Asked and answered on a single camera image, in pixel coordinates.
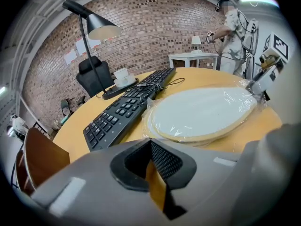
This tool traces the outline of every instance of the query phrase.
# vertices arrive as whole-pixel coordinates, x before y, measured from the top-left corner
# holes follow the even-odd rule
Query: ceiling
[[[22,91],[27,71],[36,52],[45,38],[70,14],[62,8],[63,1],[28,0],[4,38],[0,48],[0,87],[6,86],[9,89],[10,93],[5,96],[15,99],[16,112],[20,105],[16,91]],[[85,4],[91,0],[75,1]],[[215,4],[218,0],[208,1]]]

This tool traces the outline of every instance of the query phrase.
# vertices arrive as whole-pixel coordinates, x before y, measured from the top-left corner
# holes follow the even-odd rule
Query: white paper on wall
[[[77,51],[79,52],[79,55],[80,55],[80,56],[87,53],[87,52],[86,52],[86,48],[85,48],[85,44],[84,44],[83,38],[78,39],[78,40],[75,42],[75,45],[76,45]]]
[[[95,48],[95,47],[97,47],[98,45],[101,44],[100,40],[91,40],[91,39],[89,39],[88,35],[86,35],[86,38],[88,40],[90,48]]]
[[[74,49],[71,49],[70,52],[68,54],[66,54],[64,56],[66,64],[71,64],[72,62],[74,62],[74,60],[76,59],[76,53]]]

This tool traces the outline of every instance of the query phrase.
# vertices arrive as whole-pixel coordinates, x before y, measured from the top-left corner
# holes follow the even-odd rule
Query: black mesh grille
[[[168,179],[176,173],[183,164],[179,157],[163,149],[154,142],[151,142],[151,154],[152,160],[156,165],[156,169],[163,180]]]

